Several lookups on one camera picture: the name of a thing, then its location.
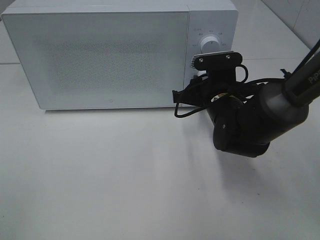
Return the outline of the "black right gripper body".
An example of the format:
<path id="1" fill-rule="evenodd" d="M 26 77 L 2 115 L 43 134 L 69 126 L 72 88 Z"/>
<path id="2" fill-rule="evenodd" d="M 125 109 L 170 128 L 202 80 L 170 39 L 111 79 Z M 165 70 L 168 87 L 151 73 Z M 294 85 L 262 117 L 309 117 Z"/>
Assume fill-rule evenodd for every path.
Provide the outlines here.
<path id="1" fill-rule="evenodd" d="M 235 110 L 236 96 L 240 90 L 239 82 L 193 83 L 184 90 L 172 92 L 174 111 L 177 113 L 180 104 L 197 107 L 193 113 L 208 110 L 212 113 L 228 113 Z"/>

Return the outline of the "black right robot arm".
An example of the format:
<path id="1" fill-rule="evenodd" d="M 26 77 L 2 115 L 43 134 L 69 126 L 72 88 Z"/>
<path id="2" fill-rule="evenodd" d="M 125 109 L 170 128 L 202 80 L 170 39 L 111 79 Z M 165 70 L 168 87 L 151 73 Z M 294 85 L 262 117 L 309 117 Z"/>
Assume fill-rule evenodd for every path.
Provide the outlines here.
<path id="1" fill-rule="evenodd" d="M 207 111 L 217 150 L 255 158 L 267 151 L 271 141 L 307 119 L 311 102 L 320 95 L 320 46 L 315 44 L 282 78 L 237 81 L 242 61 L 235 51 L 195 55 L 191 65 L 201 75 L 183 90 L 173 91 L 172 97 L 176 106 Z"/>

